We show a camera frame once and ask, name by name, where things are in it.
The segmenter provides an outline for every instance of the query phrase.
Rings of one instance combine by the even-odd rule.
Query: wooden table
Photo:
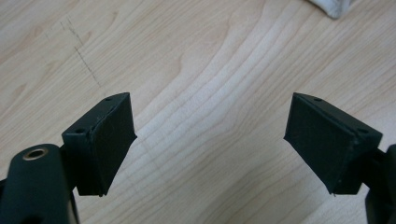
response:
[[[12,157],[128,91],[138,139],[86,223],[365,223],[284,141],[293,92],[396,143],[396,2],[339,21],[302,0],[5,0],[0,178]]]

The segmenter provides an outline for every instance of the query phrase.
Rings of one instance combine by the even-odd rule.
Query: screw hole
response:
[[[36,148],[23,155],[26,161],[34,161],[45,156],[49,151],[46,148]]]
[[[367,131],[365,129],[361,129],[361,128],[359,128],[358,131],[361,132],[361,133],[368,133],[369,132],[369,131]]]
[[[77,129],[75,130],[76,133],[85,133],[85,129]]]
[[[29,216],[26,217],[21,224],[40,224],[43,222],[43,218],[40,216]]]

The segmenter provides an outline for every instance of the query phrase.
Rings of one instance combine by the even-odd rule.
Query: light wood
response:
[[[0,2],[0,178],[128,91],[138,139],[82,223],[365,223],[284,141],[312,94],[396,143],[396,1],[333,21],[303,0]]]

